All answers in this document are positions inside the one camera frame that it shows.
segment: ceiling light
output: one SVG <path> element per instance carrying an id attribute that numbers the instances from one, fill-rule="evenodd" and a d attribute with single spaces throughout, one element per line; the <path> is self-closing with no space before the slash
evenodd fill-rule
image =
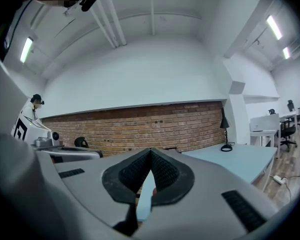
<path id="1" fill-rule="evenodd" d="M 22 50 L 22 54 L 21 54 L 21 57 L 20 57 L 20 61 L 22 63 L 25 63 L 28 52 L 30 51 L 30 48 L 31 48 L 31 45 L 32 45 L 33 41 L 34 40 L 31 37 L 28 37 L 26 39 L 23 50 Z"/>
<path id="2" fill-rule="evenodd" d="M 268 22 L 268 24 L 270 25 L 273 33 L 276 36 L 276 39 L 279 40 L 280 38 L 282 38 L 282 34 L 280 32 L 280 29 L 278 28 L 277 23 L 275 22 L 274 18 L 271 15 L 266 19 L 266 22 Z"/>
<path id="3" fill-rule="evenodd" d="M 286 59 L 289 59 L 289 58 L 290 58 L 290 52 L 289 52 L 288 47 L 286 47 L 286 48 L 283 49 L 283 54 L 284 54 L 284 57 L 285 57 Z"/>

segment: brick wall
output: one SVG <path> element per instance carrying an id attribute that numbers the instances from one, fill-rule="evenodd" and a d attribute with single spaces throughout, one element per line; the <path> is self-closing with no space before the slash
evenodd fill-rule
<path id="1" fill-rule="evenodd" d="M 83 136 L 89 148 L 116 155 L 145 147 L 197 150 L 225 141 L 221 102 L 114 109 L 55 116 L 43 124 L 68 147 Z"/>

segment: white shirt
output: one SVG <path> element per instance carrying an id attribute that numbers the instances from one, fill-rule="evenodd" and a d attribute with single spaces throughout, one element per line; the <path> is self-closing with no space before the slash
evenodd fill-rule
<path id="1" fill-rule="evenodd" d="M 31 102 L 25 105 L 25 107 L 21 111 L 21 115 L 33 120 L 37 120 L 37 116 L 35 113 L 35 106 Z"/>

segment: black cap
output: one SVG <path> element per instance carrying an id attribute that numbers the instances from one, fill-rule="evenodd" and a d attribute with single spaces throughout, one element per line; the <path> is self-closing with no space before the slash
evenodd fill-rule
<path id="1" fill-rule="evenodd" d="M 41 96 L 39 94 L 35 94 L 35 95 L 33 95 L 32 99 L 41 101 Z"/>

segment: person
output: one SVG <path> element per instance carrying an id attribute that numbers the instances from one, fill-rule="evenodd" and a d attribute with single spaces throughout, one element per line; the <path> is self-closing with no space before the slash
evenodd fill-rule
<path id="1" fill-rule="evenodd" d="M 37 120 L 38 117 L 36 115 L 36 109 L 40 109 L 41 105 L 44 104 L 45 102 L 41 99 L 41 96 L 39 94 L 35 94 L 31 98 L 30 102 L 25 105 L 21 111 L 21 115 L 33 120 Z"/>

